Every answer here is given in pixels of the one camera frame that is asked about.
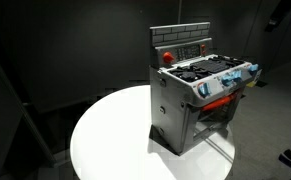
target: oven handle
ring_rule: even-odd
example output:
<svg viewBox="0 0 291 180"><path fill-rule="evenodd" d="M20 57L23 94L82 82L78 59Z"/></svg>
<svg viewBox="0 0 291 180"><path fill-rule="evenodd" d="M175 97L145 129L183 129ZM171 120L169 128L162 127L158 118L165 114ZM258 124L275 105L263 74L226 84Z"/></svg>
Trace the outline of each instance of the oven handle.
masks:
<svg viewBox="0 0 291 180"><path fill-rule="evenodd" d="M207 104L206 106L202 107L202 111L208 111L208 110L220 107L220 106L230 102L231 100L235 99L236 95L237 95L237 93L235 92L233 94L230 94L228 96L220 98L220 99L218 99L210 104Z"/></svg>

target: toy stove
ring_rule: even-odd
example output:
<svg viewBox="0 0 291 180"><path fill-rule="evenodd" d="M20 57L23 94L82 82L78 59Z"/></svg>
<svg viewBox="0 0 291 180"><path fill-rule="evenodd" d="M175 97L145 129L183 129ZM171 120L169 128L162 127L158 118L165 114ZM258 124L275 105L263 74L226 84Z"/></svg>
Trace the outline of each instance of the toy stove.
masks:
<svg viewBox="0 0 291 180"><path fill-rule="evenodd" d="M258 69L212 54L209 26L150 28L151 138L177 155L227 127Z"/></svg>

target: gray floor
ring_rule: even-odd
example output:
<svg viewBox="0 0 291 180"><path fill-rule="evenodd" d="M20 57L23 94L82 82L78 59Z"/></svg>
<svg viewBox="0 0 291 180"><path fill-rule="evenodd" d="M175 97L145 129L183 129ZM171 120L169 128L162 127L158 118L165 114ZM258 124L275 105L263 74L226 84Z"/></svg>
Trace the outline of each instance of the gray floor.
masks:
<svg viewBox="0 0 291 180"><path fill-rule="evenodd" d="M231 123L236 146L227 180L285 180L291 169L278 161L291 149L291 63L265 74L264 87L246 88ZM27 180L77 180L71 163L40 168Z"/></svg>

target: red button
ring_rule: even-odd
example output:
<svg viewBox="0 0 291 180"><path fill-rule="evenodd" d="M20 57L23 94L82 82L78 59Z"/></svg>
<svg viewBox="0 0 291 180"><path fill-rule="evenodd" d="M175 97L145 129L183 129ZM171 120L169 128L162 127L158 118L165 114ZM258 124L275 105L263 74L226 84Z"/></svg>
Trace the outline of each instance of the red button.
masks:
<svg viewBox="0 0 291 180"><path fill-rule="evenodd" d="M163 60L165 63L171 63L174 60L174 57L170 52L166 52L163 55Z"/></svg>

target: table top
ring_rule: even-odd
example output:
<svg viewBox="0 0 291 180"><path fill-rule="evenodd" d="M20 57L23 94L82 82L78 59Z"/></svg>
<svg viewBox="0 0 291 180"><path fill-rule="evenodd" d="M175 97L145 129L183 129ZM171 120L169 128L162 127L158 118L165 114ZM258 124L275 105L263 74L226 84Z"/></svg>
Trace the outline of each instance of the table top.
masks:
<svg viewBox="0 0 291 180"><path fill-rule="evenodd" d="M220 180L234 160L232 133L215 133L182 156L149 139L150 86L112 93L91 106L72 134L81 180Z"/></svg>

